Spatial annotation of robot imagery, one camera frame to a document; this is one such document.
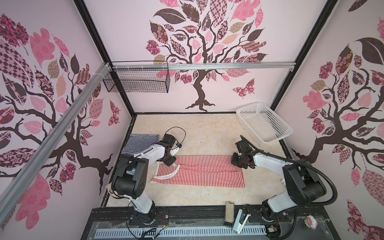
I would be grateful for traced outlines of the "red white striped tank top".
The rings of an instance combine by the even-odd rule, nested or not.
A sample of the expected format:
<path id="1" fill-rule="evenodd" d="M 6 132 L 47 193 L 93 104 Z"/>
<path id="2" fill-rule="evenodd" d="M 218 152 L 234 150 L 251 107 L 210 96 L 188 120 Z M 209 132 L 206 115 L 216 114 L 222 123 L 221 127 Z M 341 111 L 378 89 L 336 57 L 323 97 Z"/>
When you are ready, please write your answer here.
<path id="1" fill-rule="evenodd" d="M 167 166 L 157 162 L 152 183 L 198 187 L 244 188 L 242 169 L 231 164 L 231 155 L 176 156 Z"/>

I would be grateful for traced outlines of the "blue white striped tank top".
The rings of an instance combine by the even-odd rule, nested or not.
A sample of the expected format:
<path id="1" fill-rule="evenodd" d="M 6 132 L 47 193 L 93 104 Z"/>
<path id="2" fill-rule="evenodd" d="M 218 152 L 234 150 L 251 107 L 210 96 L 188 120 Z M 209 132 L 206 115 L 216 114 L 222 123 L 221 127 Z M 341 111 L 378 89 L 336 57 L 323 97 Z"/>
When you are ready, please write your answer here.
<path id="1" fill-rule="evenodd" d="M 135 155 L 148 149 L 152 144 L 160 139 L 160 135 L 131 134 L 127 143 L 124 145 L 122 155 Z"/>

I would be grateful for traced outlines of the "white plastic laundry basket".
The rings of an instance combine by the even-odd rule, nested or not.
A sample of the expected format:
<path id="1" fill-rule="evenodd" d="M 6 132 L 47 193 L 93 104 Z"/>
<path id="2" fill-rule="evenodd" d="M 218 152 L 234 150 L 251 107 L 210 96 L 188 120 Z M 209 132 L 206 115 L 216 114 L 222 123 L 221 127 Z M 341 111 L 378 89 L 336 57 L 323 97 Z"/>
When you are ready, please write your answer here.
<path id="1" fill-rule="evenodd" d="M 259 146 L 278 142 L 294 133 L 294 129 L 262 102 L 236 110 L 240 124 Z"/>

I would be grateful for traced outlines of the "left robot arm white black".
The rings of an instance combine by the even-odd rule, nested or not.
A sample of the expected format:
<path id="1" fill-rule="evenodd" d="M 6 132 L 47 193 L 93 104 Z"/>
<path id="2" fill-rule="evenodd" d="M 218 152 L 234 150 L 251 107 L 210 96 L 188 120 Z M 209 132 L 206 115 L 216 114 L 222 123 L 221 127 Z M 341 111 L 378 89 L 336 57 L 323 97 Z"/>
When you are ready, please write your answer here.
<path id="1" fill-rule="evenodd" d="M 165 134 L 160 141 L 142 146 L 140 151 L 122 154 L 115 175 L 107 185 L 107 192 L 115 199 L 128 199 L 141 221 L 153 223 L 155 203 L 145 192 L 148 168 L 155 162 L 170 167 L 176 161 L 175 155 L 181 147 L 182 142 Z"/>

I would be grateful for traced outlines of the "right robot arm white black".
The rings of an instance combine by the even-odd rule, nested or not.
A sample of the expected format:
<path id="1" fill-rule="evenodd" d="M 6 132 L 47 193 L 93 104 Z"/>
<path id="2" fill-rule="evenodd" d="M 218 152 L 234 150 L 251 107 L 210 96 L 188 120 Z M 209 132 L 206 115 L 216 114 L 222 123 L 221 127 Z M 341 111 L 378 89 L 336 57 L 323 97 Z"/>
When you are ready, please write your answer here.
<path id="1" fill-rule="evenodd" d="M 238 168 L 264 168 L 283 177 L 286 190 L 262 203 L 263 219 L 272 221 L 277 213 L 294 207 L 305 207 L 327 193 L 318 173 L 305 161 L 284 159 L 254 149 L 247 140 L 235 143 L 238 150 L 231 159 Z"/>

